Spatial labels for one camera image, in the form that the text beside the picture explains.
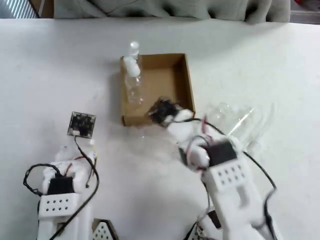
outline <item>cardboard box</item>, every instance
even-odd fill
[[[159,97],[168,97],[184,109],[195,113],[187,57],[183,53],[141,55],[142,90],[144,102],[140,106],[128,103],[125,68],[121,58],[122,122],[125,126],[152,124],[147,112]]]

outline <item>plastic bottle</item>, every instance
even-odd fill
[[[127,100],[132,105],[140,105],[144,101],[140,67],[132,56],[123,58],[126,68],[125,87]]]
[[[129,57],[132,57],[141,69],[140,45],[137,41],[132,41],[129,45]]]

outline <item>white table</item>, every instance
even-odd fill
[[[94,215],[111,219],[121,240],[182,239],[205,209],[196,175],[127,148],[116,76],[131,40],[143,54],[187,54],[199,116],[208,103],[276,104],[260,159],[279,188],[270,209],[285,239],[320,239],[320,26],[182,18],[0,20],[0,239],[35,239],[38,198],[22,180],[53,160],[72,111],[97,115]]]

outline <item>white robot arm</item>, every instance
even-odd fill
[[[186,166],[203,170],[202,181],[221,224],[223,240],[282,239],[274,221],[272,227],[276,229],[276,236],[264,225],[264,203],[237,139],[226,137],[211,127],[205,134],[195,137],[193,113],[181,110],[167,99],[156,102],[149,116],[179,141],[186,153]]]
[[[56,166],[63,177],[56,178],[56,172],[52,167],[46,167],[43,171],[42,192],[39,203],[38,240],[49,240],[57,230],[65,223],[88,198],[88,179],[92,167],[79,154],[75,144],[63,146],[55,156],[51,165]],[[95,164],[96,152],[92,145],[88,145],[87,156]],[[92,239],[93,224],[91,203],[68,224],[57,240],[90,240]]]

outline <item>white bottle cap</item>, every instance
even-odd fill
[[[133,59],[137,59],[139,55],[139,43],[137,41],[133,41],[130,43],[129,47],[129,56],[133,57]]]
[[[136,78],[140,75],[140,68],[137,62],[131,56],[123,58],[126,71],[131,78]]]

